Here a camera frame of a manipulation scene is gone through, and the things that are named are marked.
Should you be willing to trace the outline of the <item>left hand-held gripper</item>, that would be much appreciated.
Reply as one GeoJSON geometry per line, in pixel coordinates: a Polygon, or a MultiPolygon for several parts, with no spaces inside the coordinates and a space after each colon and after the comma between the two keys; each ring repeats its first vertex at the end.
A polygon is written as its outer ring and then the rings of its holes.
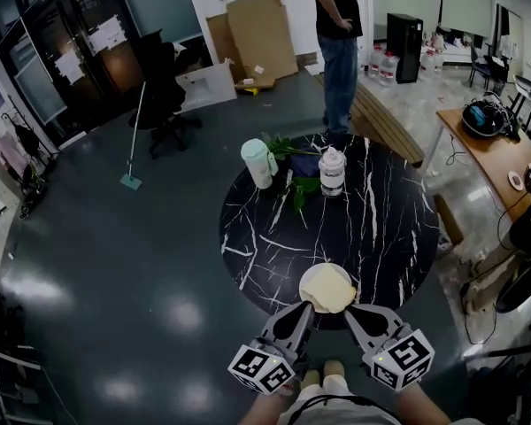
{"type": "Polygon", "coordinates": [[[227,371],[244,386],[265,395],[286,394],[301,381],[310,359],[304,350],[315,319],[311,302],[289,305],[272,315],[249,345],[243,344],[227,371]]]}

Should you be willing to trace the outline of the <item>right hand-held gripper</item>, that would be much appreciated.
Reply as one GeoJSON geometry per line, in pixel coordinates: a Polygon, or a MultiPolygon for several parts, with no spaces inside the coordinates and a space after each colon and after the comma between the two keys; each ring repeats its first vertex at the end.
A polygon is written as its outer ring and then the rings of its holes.
{"type": "MultiPolygon", "coordinates": [[[[358,346],[369,352],[375,348],[374,333],[392,333],[402,324],[391,309],[379,305],[350,305],[344,311],[351,334],[358,346]]],[[[392,390],[403,390],[429,371],[435,350],[420,329],[401,338],[387,349],[367,353],[363,361],[370,367],[370,375],[392,390]]]]}

